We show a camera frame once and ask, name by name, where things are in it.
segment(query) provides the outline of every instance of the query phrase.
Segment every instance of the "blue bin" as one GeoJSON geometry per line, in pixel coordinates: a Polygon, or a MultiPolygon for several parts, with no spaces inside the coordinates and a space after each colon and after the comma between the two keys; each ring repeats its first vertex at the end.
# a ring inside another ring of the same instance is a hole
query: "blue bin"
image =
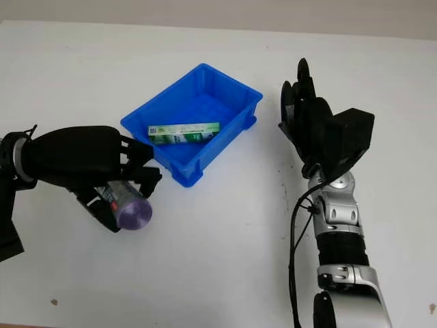
{"type": "Polygon", "coordinates": [[[155,159],[184,187],[193,186],[202,171],[234,138],[256,121],[262,94],[200,64],[159,95],[139,107],[121,124],[132,136],[154,148],[155,159]],[[152,144],[150,125],[220,122],[221,131],[208,143],[152,144]]]}

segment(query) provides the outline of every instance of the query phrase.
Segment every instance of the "purple bottle cap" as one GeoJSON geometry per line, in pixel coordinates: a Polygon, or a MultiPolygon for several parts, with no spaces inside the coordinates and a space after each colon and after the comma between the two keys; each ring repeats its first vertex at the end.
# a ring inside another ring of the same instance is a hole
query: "purple bottle cap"
{"type": "Polygon", "coordinates": [[[121,208],[117,214],[117,225],[121,229],[138,230],[144,227],[152,217],[152,207],[141,198],[121,208]]]}

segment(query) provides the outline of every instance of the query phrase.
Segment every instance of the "plastic bottle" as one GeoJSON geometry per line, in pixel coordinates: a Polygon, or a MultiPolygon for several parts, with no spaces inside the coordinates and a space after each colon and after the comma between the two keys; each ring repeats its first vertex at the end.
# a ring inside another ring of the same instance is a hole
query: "plastic bottle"
{"type": "Polygon", "coordinates": [[[150,221],[152,207],[129,182],[109,181],[96,190],[110,204],[119,228],[138,230],[150,221]]]}

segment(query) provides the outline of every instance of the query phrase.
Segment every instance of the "robotic hand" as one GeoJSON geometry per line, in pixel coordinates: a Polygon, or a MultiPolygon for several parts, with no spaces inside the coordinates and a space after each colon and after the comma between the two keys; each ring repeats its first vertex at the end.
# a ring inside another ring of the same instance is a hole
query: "robotic hand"
{"type": "Polygon", "coordinates": [[[298,81],[283,84],[280,129],[294,144],[309,179],[299,198],[290,232],[289,289],[295,328],[300,328],[294,279],[294,224],[304,200],[311,203],[319,249],[318,285],[314,298],[316,328],[389,328],[390,318],[375,269],[365,253],[361,218],[349,169],[370,147],[374,115],[348,109],[333,115],[328,103],[315,96],[307,61],[298,64],[298,81]]]}
{"type": "Polygon", "coordinates": [[[96,187],[131,180],[149,197],[162,177],[158,168],[143,167],[153,159],[153,148],[115,128],[70,127],[31,140],[35,129],[8,133],[0,143],[0,262],[24,251],[12,223],[16,191],[32,189],[38,180],[67,188],[102,225],[118,232],[113,204],[96,187]]]}

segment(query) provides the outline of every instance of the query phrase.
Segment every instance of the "wire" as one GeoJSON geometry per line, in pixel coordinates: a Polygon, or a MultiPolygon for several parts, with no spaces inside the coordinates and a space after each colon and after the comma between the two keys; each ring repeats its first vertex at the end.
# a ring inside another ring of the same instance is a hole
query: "wire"
{"type": "Polygon", "coordinates": [[[296,205],[293,208],[292,213],[292,222],[290,226],[290,262],[288,264],[288,289],[290,292],[290,301],[292,303],[292,313],[293,313],[293,322],[294,322],[294,328],[301,328],[300,322],[299,322],[299,314],[298,314],[298,302],[297,302],[297,295],[296,295],[296,279],[295,279],[295,272],[294,272],[294,253],[296,251],[296,247],[294,245],[294,225],[296,223],[296,216],[298,214],[298,210],[304,200],[308,200],[311,202],[311,205],[313,205],[312,201],[308,198],[313,192],[325,187],[330,182],[325,181],[322,182],[310,189],[308,189],[305,193],[303,193],[302,196],[299,197],[298,201],[296,202],[296,205]]]}
{"type": "Polygon", "coordinates": [[[299,236],[299,238],[298,238],[298,241],[296,241],[296,244],[295,244],[295,246],[294,246],[294,251],[295,251],[295,252],[296,252],[296,250],[297,250],[297,248],[298,248],[298,245],[299,245],[300,241],[302,240],[302,237],[303,237],[305,231],[307,230],[308,225],[309,225],[309,223],[311,222],[311,219],[312,219],[312,218],[313,218],[313,213],[310,213],[310,214],[309,214],[309,218],[308,218],[308,220],[307,220],[307,222],[306,222],[306,224],[305,224],[305,227],[303,227],[303,230],[302,230],[302,232],[300,233],[300,236],[299,236]]]}

